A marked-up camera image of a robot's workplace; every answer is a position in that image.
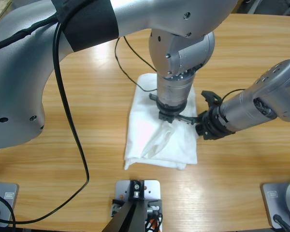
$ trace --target white cloth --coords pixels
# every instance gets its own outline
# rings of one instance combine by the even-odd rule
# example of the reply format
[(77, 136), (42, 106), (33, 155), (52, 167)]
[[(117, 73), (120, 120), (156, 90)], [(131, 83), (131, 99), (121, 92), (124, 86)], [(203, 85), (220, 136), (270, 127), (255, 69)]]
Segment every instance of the white cloth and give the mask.
[[(141, 75), (137, 82), (146, 90), (157, 88), (157, 75)], [(184, 116), (197, 116), (194, 88), (188, 97)], [(158, 119), (159, 110), (149, 93), (136, 87), (129, 116), (125, 152), (125, 170), (133, 163), (147, 163), (169, 168), (185, 169), (187, 164), (197, 164), (197, 139), (195, 127), (175, 120), (172, 124)]]

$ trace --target screw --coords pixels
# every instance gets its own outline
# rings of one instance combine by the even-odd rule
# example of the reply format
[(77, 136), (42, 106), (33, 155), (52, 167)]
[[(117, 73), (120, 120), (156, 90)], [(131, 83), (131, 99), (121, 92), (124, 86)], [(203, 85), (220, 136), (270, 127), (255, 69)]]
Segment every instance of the screw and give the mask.
[(190, 12), (187, 12), (184, 14), (184, 20), (188, 20), (191, 16), (191, 13)]
[(36, 120), (37, 119), (37, 116), (35, 115), (35, 116), (32, 116), (29, 120), (30, 121), (34, 121), (34, 120)]

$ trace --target gray robot arm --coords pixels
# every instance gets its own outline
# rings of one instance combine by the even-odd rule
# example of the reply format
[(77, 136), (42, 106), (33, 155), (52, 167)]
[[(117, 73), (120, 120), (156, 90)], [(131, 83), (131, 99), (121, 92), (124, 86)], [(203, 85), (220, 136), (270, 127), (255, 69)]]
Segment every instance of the gray robot arm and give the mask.
[[(236, 3), (237, 0), (93, 1), (92, 4), (105, 6), (103, 9), (98, 9), (103, 17), (95, 18), (92, 13), (92, 20), (78, 22), (78, 27), (64, 31), (60, 41), (59, 56), (63, 59), (80, 48), (85, 49), (142, 29), (154, 29), (153, 34), (161, 33), (160, 38), (168, 41), (168, 43), (163, 40), (159, 42), (159, 36), (156, 38), (165, 46), (165, 52), (169, 51), (172, 55), (171, 58), (166, 58), (167, 54), (164, 53), (153, 55), (154, 61), (158, 60), (158, 57), (166, 59), (159, 63), (155, 62), (158, 76), (161, 77), (158, 81), (161, 108), (166, 109), (166, 112), (171, 112), (173, 107), (178, 108), (176, 109), (178, 114), (187, 100), (186, 95), (191, 88), (194, 73), (211, 55), (212, 47), (209, 47), (209, 44), (213, 42), (213, 36), (208, 34), (229, 15)], [(0, 41), (48, 18), (55, 12), (51, 0), (42, 0), (14, 10), (0, 21)], [(113, 24), (118, 27), (114, 31), (107, 32), (111, 34), (110, 36), (99, 37), (100, 25), (97, 23), (93, 29), (99, 37), (97, 41), (88, 42), (84, 36), (77, 36), (82, 26), (90, 28), (90, 24), (96, 21), (101, 22), (102, 30), (108, 30), (107, 24), (104, 23), (108, 16), (115, 16), (116, 20)], [(55, 27), (56, 25), (50, 25), (40, 28), (30, 36), (0, 50), (0, 148), (25, 143), (43, 131), (45, 118), (42, 94), (53, 70), (51, 46)], [(203, 50), (205, 46), (205, 55), (194, 62), (191, 58), (197, 57), (198, 53), (193, 55), (188, 48), (192, 48), (196, 42), (200, 43), (199, 46)], [(180, 72), (185, 73), (185, 71), (190, 77), (179, 75)], [(173, 78), (183, 76), (184, 81), (178, 82), (183, 85), (170, 81), (172, 76)], [(169, 94), (168, 88), (182, 89), (182, 91)]]
[(197, 133), (220, 139), (279, 117), (290, 122), (290, 60), (265, 72), (256, 82), (228, 101), (204, 92), (209, 110), (198, 118)]

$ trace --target black tape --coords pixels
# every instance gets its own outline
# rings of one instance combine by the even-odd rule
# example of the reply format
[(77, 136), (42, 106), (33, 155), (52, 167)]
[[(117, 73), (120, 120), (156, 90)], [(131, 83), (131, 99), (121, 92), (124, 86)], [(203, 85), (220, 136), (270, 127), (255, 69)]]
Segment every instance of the black tape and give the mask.
[(118, 24), (110, 0), (52, 0), (52, 3), (62, 24), (71, 12), (85, 5), (63, 31), (74, 52), (118, 38)]

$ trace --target bolt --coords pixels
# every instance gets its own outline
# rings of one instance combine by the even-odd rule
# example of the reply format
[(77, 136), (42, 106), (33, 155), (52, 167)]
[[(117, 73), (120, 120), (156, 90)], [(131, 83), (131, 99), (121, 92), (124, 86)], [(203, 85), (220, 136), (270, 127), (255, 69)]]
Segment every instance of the bolt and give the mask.
[(190, 18), (190, 16), (191, 16), (191, 13), (190, 12), (186, 12), (184, 14), (184, 20), (188, 20)]
[(133, 198), (140, 198), (140, 192), (133, 192)]

